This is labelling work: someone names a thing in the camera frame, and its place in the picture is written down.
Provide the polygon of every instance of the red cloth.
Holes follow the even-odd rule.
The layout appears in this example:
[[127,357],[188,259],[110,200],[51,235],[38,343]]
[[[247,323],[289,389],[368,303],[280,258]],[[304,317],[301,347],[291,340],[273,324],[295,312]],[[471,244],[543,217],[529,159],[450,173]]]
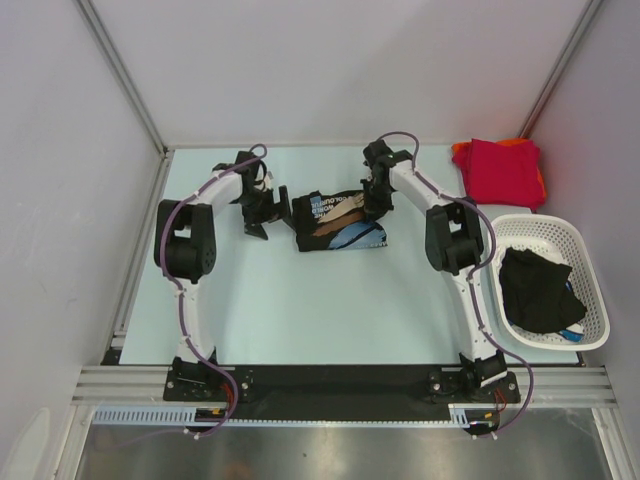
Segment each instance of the red cloth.
[[538,180],[540,149],[532,141],[504,146],[473,139],[453,156],[464,188],[477,203],[538,209],[544,188]]

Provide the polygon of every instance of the white wall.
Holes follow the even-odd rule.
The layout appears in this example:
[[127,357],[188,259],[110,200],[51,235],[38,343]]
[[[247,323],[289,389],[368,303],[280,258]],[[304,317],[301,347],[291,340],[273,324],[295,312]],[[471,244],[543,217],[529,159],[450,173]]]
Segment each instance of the white wall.
[[57,441],[110,327],[159,160],[72,1],[0,10],[2,465],[41,407]]
[[95,0],[169,145],[516,134],[585,0]]
[[597,361],[640,446],[640,3],[611,0],[546,109],[546,212],[582,232],[611,319]]

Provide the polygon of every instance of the white table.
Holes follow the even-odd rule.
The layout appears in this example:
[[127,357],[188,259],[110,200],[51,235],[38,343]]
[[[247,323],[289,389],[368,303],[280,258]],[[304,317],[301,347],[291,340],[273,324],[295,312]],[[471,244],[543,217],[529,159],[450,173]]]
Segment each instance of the white table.
[[[164,198],[181,199],[237,149],[178,150]],[[290,198],[320,190],[360,188],[362,147],[282,147],[266,163]],[[461,194],[448,146],[425,146],[420,168]],[[244,235],[240,207],[216,218],[218,258],[207,278],[210,327],[224,364],[448,364],[457,363],[457,322],[451,298],[424,251],[425,220],[400,194],[380,223],[389,246],[370,250],[299,253],[282,222],[266,225],[269,241]],[[490,218],[527,212],[483,206]],[[529,362],[575,364],[571,352],[533,349],[497,329],[491,281],[483,291],[497,340]],[[153,239],[121,356],[122,364],[169,364],[178,343],[174,297],[153,263]]]

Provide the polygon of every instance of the white laundry basket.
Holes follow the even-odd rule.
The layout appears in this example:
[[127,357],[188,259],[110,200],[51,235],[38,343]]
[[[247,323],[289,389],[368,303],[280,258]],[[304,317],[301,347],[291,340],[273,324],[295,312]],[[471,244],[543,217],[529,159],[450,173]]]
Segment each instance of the white laundry basket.
[[[492,222],[496,232],[496,256],[490,266],[502,330],[531,347],[546,350],[585,351],[600,347],[609,338],[609,317],[602,301],[587,248],[582,236],[570,223],[547,215],[503,215]],[[509,324],[504,311],[500,268],[507,248],[530,249],[555,262],[573,267],[569,281],[573,292],[587,307],[586,317],[579,323],[584,328],[580,342],[571,342],[560,335],[538,334]]]

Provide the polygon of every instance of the black cloth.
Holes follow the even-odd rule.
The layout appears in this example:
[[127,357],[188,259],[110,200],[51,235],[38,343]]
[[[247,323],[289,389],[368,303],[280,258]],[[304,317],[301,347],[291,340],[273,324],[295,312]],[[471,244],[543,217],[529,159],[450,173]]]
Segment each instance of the black cloth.
[[347,190],[334,195],[322,195],[316,191],[294,198],[291,204],[296,243],[301,252],[387,245],[384,229],[365,217],[362,190]]
[[582,320],[587,309],[567,288],[571,270],[531,250],[507,249],[500,269],[507,319],[533,333],[559,332]]

